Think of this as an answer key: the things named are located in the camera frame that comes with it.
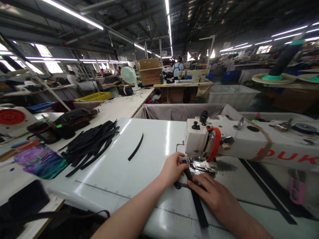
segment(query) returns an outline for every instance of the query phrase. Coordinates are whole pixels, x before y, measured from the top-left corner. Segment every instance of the left hand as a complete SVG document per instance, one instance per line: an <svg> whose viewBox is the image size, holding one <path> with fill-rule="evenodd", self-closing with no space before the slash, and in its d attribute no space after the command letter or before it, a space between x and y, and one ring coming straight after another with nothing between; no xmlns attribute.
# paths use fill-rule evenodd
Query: left hand
<svg viewBox="0 0 319 239"><path fill-rule="evenodd" d="M166 159L163 169L160 172L158 178L165 185L165 187L170 187L175 183L185 169L189 168L188 164L183 164L180 157L185 157L185 154L181 152L176 152Z"/></svg>

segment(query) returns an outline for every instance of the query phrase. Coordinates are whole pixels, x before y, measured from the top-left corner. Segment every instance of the yellow plastic crate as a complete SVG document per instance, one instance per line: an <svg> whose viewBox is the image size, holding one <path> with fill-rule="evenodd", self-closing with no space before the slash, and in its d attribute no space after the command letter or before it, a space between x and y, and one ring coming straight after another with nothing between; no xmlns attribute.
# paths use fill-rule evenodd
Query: yellow plastic crate
<svg viewBox="0 0 319 239"><path fill-rule="evenodd" d="M84 96L82 98L75 99L75 101L103 101L112 98L110 92L97 92L92 95Z"/></svg>

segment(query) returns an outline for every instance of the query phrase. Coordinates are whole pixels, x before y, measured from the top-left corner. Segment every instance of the ruler marking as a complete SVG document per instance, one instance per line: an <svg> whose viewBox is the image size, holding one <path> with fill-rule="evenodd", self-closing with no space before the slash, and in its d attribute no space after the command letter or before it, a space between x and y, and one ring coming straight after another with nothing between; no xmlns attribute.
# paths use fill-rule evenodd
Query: ruler marking
<svg viewBox="0 0 319 239"><path fill-rule="evenodd" d="M98 189L98 190L101 190L101 191L103 191L103 192L113 194L113 195L115 196L115 198L118 198L118 197L119 197L120 200L122 200L123 198L129 199L129 200L132 199L132 198L130 198L130 197L127 197L127 196L124 196L124 195L121 195L121 194L118 194L118 193L114 193L114 192L108 191L108 190L106 190L106 189L99 188L99 187L97 187L97 186L93 186L93 185L90 185L90 184L87 184L87 183L83 183L83 182L78 181L78 180L75 180L75 182L80 183L80 184L84 184L84 185L89 186L89 187L92 187L92 190L93 190L93 189ZM174 216L176 215L176 216L180 216L180 218L189 219L191 225L193 225L193 221L194 221L196 224L199 223L199 222L198 222L198 219L194 219L194 218L192 218L192 217L185 216L185 215L182 215L182 214L179 214L179 213L176 213L176 212L173 212L173 211L164 209L164 208L162 208L162 207L157 207L157 206L155 206L155 208L156 208L156 209L160 209L160 210L165 211L165 212L168 212L168 213L172 213L172 214L173 214L173 218L174 218ZM211 226L211 230L212 230L212 231L215 230L216 228L218 228L218 229L220 229L220 230L223 230L225 233L229 233L231 236L233 236L233 238L235 238L234 235L233 235L229 230L227 230L227 229L225 229L225 228L222 228L222 227L219 227L219 226L215 226L215 225L212 225L212 224L208 224L208 225Z"/></svg>

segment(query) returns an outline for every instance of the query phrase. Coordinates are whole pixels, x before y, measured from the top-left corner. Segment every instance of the ceiling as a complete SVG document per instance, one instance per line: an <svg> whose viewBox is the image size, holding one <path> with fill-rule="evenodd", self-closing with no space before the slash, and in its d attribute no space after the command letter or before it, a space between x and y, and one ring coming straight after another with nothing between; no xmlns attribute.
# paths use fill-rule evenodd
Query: ceiling
<svg viewBox="0 0 319 239"><path fill-rule="evenodd" d="M83 8L105 0L58 1L108 26L122 37L100 30L42 0L0 0L0 31L14 40L38 42L105 53L132 50L126 39L139 41L168 35L165 0L106 1L90 11ZM303 0L169 0L173 51L205 51L216 35L215 46L224 42L257 41L274 33L315 22L319 5ZM147 41L159 54L159 41ZM169 38L162 49L170 55Z"/></svg>

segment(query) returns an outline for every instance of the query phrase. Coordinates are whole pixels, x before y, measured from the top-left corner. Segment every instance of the pile of black leather strips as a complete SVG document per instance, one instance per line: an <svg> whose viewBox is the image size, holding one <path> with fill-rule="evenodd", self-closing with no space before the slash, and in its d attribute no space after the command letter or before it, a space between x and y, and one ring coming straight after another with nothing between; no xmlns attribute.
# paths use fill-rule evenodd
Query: pile of black leather strips
<svg viewBox="0 0 319 239"><path fill-rule="evenodd" d="M120 128L116 127L116 122L107 121L87 131L82 131L74 140L59 149L61 151L67 147L61 156L75 167L66 177L72 176L79 169L85 169L107 150L112 143L113 136L118 133Z"/></svg>

